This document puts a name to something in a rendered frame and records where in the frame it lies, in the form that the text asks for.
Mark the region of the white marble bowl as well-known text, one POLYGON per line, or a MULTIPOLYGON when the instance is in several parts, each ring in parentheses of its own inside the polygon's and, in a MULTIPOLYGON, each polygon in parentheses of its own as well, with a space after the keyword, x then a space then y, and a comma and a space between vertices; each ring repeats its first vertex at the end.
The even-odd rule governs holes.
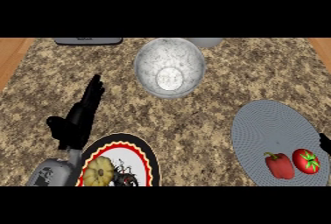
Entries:
POLYGON ((202 52, 183 38, 155 38, 139 49, 133 66, 145 90, 165 99, 188 95, 205 72, 202 52))

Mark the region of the pale grey round container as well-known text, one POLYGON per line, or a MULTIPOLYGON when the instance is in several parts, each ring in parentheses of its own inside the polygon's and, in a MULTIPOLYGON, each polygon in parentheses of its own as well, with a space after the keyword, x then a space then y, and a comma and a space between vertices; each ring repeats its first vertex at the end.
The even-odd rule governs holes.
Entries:
POLYGON ((188 38, 188 40, 202 48, 216 47, 223 42, 222 38, 188 38))

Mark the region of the red tomato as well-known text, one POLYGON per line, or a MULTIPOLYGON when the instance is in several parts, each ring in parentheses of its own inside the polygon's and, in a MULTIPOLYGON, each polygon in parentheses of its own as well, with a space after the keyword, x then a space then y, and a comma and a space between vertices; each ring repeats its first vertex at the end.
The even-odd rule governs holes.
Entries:
POLYGON ((321 169, 321 162, 316 154, 307 149, 297 149, 293 153, 293 162, 298 171, 304 174, 316 174, 321 169))

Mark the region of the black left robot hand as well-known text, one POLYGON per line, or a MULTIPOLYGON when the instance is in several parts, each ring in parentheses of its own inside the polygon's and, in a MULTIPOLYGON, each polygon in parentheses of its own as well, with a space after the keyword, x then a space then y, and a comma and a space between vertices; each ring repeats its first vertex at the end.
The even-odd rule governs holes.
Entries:
POLYGON ((52 137, 59 141, 61 150, 84 148, 103 92, 100 75, 96 74, 87 84, 81 100, 74 104, 66 117, 50 116, 46 119, 52 137))

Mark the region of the black red patterned plate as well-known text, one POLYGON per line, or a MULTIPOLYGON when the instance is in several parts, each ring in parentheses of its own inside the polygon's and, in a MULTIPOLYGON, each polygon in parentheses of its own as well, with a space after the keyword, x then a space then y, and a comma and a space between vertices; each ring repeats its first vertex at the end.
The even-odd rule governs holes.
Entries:
POLYGON ((161 171, 154 151, 146 142, 126 133, 103 136, 83 152, 83 168, 77 186, 86 186, 83 175, 89 163, 106 157, 114 165, 114 178, 108 186, 160 186, 161 171))

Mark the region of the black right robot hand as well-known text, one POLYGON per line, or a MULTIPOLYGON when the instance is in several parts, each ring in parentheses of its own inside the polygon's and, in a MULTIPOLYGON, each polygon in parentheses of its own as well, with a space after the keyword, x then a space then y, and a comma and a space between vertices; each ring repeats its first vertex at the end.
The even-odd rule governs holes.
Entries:
POLYGON ((331 139, 324 133, 319 134, 319 146, 326 154, 331 156, 331 139))

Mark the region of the yellow pumpkin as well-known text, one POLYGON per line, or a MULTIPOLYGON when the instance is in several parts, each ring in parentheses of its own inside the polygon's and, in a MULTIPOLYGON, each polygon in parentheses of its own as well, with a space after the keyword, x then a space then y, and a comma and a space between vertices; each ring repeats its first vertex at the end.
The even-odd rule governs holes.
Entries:
POLYGON ((114 178, 114 165, 108 157, 97 157, 87 165, 83 175, 86 186, 108 186, 114 178))

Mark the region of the dark grey flat appliance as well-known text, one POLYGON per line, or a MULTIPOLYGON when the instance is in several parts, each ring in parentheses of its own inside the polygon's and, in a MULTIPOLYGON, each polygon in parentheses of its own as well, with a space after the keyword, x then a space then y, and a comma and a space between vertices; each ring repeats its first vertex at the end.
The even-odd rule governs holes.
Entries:
POLYGON ((109 46, 121 41, 123 38, 55 38, 55 42, 65 46, 109 46))

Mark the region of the red bell pepper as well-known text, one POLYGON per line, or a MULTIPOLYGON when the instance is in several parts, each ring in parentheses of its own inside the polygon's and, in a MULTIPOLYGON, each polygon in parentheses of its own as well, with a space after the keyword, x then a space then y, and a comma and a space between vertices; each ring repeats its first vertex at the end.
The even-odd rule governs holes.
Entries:
POLYGON ((264 162, 270 173, 276 179, 291 179, 295 176, 295 170, 288 156, 284 153, 273 154, 266 152, 264 162))

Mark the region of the round grey placemat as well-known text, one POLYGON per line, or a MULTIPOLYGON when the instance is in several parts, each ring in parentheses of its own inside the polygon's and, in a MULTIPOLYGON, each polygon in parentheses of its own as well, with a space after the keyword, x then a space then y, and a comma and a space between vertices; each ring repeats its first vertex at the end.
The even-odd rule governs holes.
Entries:
POLYGON ((278 101, 248 102, 232 120, 232 147, 242 169, 259 186, 326 186, 329 158, 319 147, 318 131, 301 114, 278 101), (316 174, 294 168, 291 179, 276 178, 269 171, 266 152, 293 158, 297 149, 310 150, 321 163, 316 174))

